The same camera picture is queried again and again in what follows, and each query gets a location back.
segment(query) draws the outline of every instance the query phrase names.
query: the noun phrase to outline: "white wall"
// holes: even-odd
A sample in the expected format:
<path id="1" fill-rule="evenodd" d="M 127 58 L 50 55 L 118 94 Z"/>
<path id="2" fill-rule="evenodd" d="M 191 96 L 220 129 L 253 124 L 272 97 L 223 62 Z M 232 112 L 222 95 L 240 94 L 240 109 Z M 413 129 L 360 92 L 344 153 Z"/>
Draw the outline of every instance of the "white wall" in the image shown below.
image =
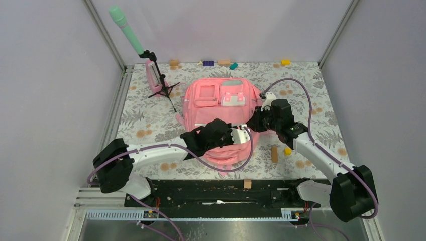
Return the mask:
<path id="1" fill-rule="evenodd" d="M 108 14 L 119 5 L 160 62 L 319 61 L 351 0 L 93 0 L 127 64 L 141 63 Z"/>
<path id="2" fill-rule="evenodd" d="M 351 161 L 373 172 L 386 240 L 424 240 L 426 2 L 361 1 L 324 66 Z"/>
<path id="3" fill-rule="evenodd" d="M 0 240 L 58 241 L 120 70 L 82 1 L 2 1 Z"/>

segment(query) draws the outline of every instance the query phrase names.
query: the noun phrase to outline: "floral tablecloth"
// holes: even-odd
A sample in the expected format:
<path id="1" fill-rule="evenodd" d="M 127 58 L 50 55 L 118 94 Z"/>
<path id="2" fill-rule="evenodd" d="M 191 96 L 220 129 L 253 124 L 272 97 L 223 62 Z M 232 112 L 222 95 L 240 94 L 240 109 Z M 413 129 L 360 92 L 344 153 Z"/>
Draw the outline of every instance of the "floral tablecloth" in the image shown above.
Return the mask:
<path id="1" fill-rule="evenodd" d="M 182 114 L 182 99 L 186 88 L 195 80 L 204 77 L 243 77 L 250 80 L 260 90 L 272 82 L 291 77 L 300 80 L 312 98 L 312 131 L 316 139 L 343 160 L 347 152 L 334 115 L 330 99 L 324 86 L 321 71 L 316 62 L 291 63 L 281 66 L 278 63 L 239 63 L 235 70 L 229 67 L 202 67 L 195 63 L 159 64 L 169 84 L 181 82 L 173 89 L 171 99 Z M 294 82 L 282 82 L 271 90 L 278 98 L 286 98 L 291 104 L 296 121 L 307 125 L 308 102 L 306 96 Z M 171 103 L 165 97 L 147 98 L 151 90 L 147 84 L 145 65 L 135 65 L 135 71 L 127 94 L 126 103 L 120 120 L 117 138 L 123 138 L 127 144 L 148 144 L 174 138 L 185 132 L 184 127 L 175 119 Z M 271 146 L 278 146 L 278 163 L 271 162 Z M 301 177 L 325 178 L 314 164 L 298 153 L 284 154 L 285 144 L 276 135 L 261 135 L 253 157 L 241 171 L 221 174 L 196 159 L 150 165 L 136 170 L 140 175 L 151 179 L 294 179 Z"/>

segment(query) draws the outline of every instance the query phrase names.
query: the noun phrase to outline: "wooden block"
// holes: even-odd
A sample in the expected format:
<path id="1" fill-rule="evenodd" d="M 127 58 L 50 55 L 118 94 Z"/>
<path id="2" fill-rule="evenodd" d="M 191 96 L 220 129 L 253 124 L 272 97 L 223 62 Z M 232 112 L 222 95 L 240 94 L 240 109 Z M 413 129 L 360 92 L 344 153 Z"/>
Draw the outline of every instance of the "wooden block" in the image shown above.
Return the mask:
<path id="1" fill-rule="evenodd" d="M 170 60 L 170 66 L 178 66 L 178 65 L 179 65 L 179 60 L 177 59 Z"/>
<path id="2" fill-rule="evenodd" d="M 219 60 L 218 61 L 218 65 L 219 66 L 230 66 L 231 65 L 231 61 L 229 59 Z"/>
<path id="3" fill-rule="evenodd" d="M 271 157 L 273 163 L 278 162 L 278 148 L 276 146 L 272 146 L 271 148 Z"/>
<path id="4" fill-rule="evenodd" d="M 251 179 L 244 179 L 244 188 L 247 188 L 247 189 L 252 188 L 252 180 Z"/>

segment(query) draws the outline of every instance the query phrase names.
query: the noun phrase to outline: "pink backpack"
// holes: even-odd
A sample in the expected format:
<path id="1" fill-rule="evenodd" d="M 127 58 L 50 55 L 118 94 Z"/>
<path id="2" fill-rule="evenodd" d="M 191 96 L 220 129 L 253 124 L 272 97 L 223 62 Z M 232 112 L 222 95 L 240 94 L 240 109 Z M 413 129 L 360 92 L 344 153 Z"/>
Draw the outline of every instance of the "pink backpack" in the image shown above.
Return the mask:
<path id="1" fill-rule="evenodd" d="M 177 116 L 187 131 L 203 126 L 216 118 L 226 123 L 243 124 L 262 105 L 260 91 L 243 78 L 203 78 L 186 90 L 183 100 L 183 119 Z M 251 132 L 256 145 L 259 133 Z M 217 165 L 230 165 L 246 159 L 250 142 L 214 148 L 204 158 Z"/>

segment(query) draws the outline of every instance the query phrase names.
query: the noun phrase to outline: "pink phone holder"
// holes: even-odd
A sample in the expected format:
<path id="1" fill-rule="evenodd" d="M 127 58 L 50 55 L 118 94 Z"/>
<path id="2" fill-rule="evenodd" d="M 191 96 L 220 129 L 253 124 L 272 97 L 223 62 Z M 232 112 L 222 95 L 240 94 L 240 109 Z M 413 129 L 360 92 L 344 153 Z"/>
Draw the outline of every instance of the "pink phone holder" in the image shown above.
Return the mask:
<path id="1" fill-rule="evenodd" d="M 158 93 L 161 91 L 161 82 L 160 82 L 160 74 L 157 71 L 157 68 L 155 67 L 155 64 L 153 61 L 148 60 L 145 62 L 145 68 L 147 72 L 147 79 L 148 79 L 148 85 L 152 91 L 153 94 Z M 164 80 L 164 83 L 166 86 L 169 86 L 169 84 Z"/>

